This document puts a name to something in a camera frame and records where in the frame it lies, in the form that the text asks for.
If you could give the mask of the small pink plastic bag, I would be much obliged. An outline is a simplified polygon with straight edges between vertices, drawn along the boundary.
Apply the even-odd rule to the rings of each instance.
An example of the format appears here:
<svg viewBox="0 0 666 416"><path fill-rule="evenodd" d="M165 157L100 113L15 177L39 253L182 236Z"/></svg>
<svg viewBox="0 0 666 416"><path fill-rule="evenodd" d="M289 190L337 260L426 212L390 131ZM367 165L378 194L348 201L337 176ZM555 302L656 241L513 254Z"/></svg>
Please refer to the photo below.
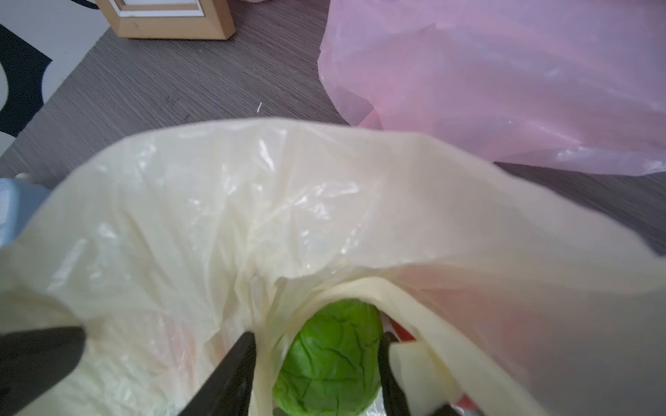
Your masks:
<svg viewBox="0 0 666 416"><path fill-rule="evenodd" d="M317 65L355 127L494 162L665 169L662 1L333 1Z"/></svg>

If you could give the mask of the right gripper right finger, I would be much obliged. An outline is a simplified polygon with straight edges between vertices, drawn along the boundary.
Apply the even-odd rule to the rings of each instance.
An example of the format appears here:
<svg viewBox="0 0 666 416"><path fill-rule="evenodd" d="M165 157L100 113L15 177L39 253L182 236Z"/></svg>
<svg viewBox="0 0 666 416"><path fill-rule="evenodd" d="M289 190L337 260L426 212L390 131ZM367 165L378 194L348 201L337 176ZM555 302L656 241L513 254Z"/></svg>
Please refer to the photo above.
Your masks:
<svg viewBox="0 0 666 416"><path fill-rule="evenodd" d="M456 415L458 385L424 341L401 343L383 334L378 351L383 404L388 415Z"/></svg>

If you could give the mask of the green fruit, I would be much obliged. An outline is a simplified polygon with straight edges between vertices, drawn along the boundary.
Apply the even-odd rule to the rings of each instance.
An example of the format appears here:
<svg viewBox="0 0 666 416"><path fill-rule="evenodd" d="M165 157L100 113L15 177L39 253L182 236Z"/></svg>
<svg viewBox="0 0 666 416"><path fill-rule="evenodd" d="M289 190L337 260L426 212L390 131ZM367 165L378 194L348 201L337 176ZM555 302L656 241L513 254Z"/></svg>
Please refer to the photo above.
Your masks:
<svg viewBox="0 0 666 416"><path fill-rule="evenodd" d="M288 415L360 415L381 386L381 313L356 299L315 313L297 334L273 388Z"/></svg>

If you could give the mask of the yellow plastic bag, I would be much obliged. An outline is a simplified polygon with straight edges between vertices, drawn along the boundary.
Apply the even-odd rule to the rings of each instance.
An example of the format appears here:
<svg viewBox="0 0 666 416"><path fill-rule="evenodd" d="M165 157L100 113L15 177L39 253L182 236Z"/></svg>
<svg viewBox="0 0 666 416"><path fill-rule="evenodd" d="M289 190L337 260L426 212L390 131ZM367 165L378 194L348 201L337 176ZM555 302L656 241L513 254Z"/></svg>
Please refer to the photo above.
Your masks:
<svg viewBox="0 0 666 416"><path fill-rule="evenodd" d="M5 333L83 326L26 415L175 415L246 331L250 412L298 328L374 303L488 415L662 415L665 261L426 135L285 119L128 137L1 250Z"/></svg>

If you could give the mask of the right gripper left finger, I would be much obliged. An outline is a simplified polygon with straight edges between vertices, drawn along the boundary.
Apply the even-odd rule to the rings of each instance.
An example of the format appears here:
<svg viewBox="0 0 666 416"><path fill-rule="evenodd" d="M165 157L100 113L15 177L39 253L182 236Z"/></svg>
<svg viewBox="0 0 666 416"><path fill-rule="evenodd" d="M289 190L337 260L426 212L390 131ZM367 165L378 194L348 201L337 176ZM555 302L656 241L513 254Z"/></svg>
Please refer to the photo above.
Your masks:
<svg viewBox="0 0 666 416"><path fill-rule="evenodd" d="M255 335L246 332L179 416L248 416L256 360Z"/></svg>

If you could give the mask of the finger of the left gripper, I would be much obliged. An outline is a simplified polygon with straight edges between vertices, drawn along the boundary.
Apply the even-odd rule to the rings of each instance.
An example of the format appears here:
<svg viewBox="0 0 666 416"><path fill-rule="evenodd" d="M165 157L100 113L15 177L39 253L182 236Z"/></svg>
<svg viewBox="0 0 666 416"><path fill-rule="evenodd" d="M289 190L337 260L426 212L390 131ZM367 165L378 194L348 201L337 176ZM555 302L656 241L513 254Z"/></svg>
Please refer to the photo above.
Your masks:
<svg viewBox="0 0 666 416"><path fill-rule="evenodd" d="M16 415L70 375L83 357L82 327L1 335L1 414Z"/></svg>

